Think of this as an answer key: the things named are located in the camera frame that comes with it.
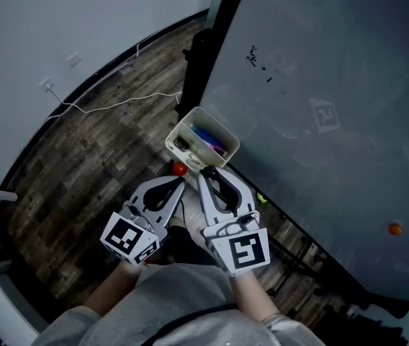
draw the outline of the forearm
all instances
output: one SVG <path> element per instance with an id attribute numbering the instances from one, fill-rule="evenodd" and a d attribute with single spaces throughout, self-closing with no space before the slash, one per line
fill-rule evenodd
<path id="1" fill-rule="evenodd" d="M 134 289 L 140 271 L 140 268 L 128 263 L 119 263 L 105 281 L 88 297 L 84 305 L 100 316 L 104 316 Z"/>
<path id="2" fill-rule="evenodd" d="M 252 271 L 230 281 L 238 308 L 255 321 L 263 321 L 279 313 Z"/>

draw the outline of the red ball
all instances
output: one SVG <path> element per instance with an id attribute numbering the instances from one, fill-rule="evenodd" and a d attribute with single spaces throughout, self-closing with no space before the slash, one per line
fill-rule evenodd
<path id="1" fill-rule="evenodd" d="M 184 163 L 181 163 L 180 161 L 176 161 L 173 164 L 173 174 L 175 176 L 183 176 L 184 174 L 187 173 L 187 167 Z"/>

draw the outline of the white plastic bin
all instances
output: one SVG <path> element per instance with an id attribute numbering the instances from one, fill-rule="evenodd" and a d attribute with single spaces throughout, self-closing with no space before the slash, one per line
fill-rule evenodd
<path id="1" fill-rule="evenodd" d="M 216 138 L 224 146 L 226 155 L 222 157 L 210 148 L 192 127 L 200 128 Z M 182 151 L 174 144 L 178 137 L 189 144 L 188 151 Z M 240 141 L 202 107 L 193 108 L 169 133 L 165 144 L 173 159 L 182 161 L 195 173 L 209 165 L 223 167 L 240 147 Z"/>

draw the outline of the white wall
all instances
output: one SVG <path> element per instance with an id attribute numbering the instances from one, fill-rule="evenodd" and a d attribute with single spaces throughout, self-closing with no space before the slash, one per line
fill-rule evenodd
<path id="1" fill-rule="evenodd" d="M 67 97 L 151 33 L 207 9 L 211 0 L 0 0 L 0 184 L 58 106 L 38 84 Z M 66 59 L 78 51 L 81 62 Z"/>

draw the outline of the electrical outlet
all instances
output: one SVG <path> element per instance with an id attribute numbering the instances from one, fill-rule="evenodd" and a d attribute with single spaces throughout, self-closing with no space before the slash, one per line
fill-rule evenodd
<path id="1" fill-rule="evenodd" d="M 46 77 L 40 83 L 40 88 L 43 92 L 48 92 L 48 89 L 50 89 L 52 86 L 54 86 L 54 82 L 51 81 L 49 77 Z"/>
<path id="2" fill-rule="evenodd" d="M 73 53 L 67 58 L 67 63 L 68 65 L 73 68 L 76 64 L 78 64 L 81 61 L 80 56 L 78 55 L 77 52 Z"/>

